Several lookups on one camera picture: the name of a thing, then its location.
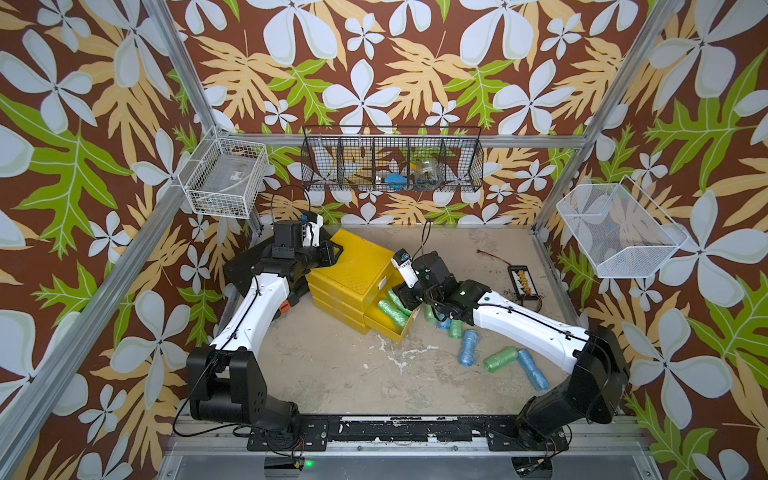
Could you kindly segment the green trash bag roll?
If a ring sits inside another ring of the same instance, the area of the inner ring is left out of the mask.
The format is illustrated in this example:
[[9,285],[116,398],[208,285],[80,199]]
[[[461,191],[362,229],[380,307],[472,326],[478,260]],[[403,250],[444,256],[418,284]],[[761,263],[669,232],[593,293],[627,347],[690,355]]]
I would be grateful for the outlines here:
[[436,321],[436,317],[433,311],[433,308],[430,305],[425,304],[424,307],[424,317],[427,322],[433,323]]
[[393,322],[397,331],[401,332],[408,324],[410,316],[400,312],[389,300],[381,299],[377,308]]
[[387,298],[388,300],[404,315],[410,316],[412,314],[412,311],[408,309],[400,300],[398,295],[394,292],[393,289],[389,289],[387,291]]
[[483,366],[489,373],[494,373],[518,359],[518,350],[514,347],[505,348],[483,362]]

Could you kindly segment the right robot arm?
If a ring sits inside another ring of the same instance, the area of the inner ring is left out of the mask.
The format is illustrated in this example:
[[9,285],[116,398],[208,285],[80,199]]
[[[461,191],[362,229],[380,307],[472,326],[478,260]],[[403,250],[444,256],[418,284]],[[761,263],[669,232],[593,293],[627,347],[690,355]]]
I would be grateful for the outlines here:
[[458,320],[501,334],[567,374],[558,386],[531,397],[515,417],[511,438],[525,450],[542,449],[580,419],[609,424],[629,386],[630,371],[616,335],[550,319],[474,280],[459,282],[435,251],[412,258],[394,253],[403,282],[395,294],[408,309],[423,304],[438,320]]

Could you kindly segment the yellow drawer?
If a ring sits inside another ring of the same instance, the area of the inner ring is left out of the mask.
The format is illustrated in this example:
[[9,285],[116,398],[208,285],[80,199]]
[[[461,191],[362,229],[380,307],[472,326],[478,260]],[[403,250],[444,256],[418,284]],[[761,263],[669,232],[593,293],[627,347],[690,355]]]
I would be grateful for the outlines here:
[[420,313],[420,308],[408,310],[400,304],[397,296],[384,289],[366,309],[363,319],[365,324],[384,337],[400,343],[410,325]]

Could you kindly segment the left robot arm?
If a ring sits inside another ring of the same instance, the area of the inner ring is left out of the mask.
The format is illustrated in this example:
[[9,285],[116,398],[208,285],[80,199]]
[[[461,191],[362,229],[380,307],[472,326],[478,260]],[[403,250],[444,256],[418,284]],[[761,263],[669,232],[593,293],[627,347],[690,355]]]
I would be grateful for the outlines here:
[[323,218],[307,212],[275,223],[271,237],[225,265],[244,298],[219,335],[187,357],[194,419],[296,434],[298,407],[268,394],[258,352],[272,322],[309,292],[306,276],[335,265],[342,252],[324,230]]

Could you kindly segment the yellow plastic drawer cabinet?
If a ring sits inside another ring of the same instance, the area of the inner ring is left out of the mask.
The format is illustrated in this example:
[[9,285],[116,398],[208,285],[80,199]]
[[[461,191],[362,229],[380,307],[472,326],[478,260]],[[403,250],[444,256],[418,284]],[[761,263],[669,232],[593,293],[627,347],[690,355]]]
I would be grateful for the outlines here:
[[375,330],[400,341],[402,329],[378,308],[387,291],[403,282],[391,262],[393,252],[347,230],[332,241],[343,247],[336,264],[307,275],[315,306],[362,334]]

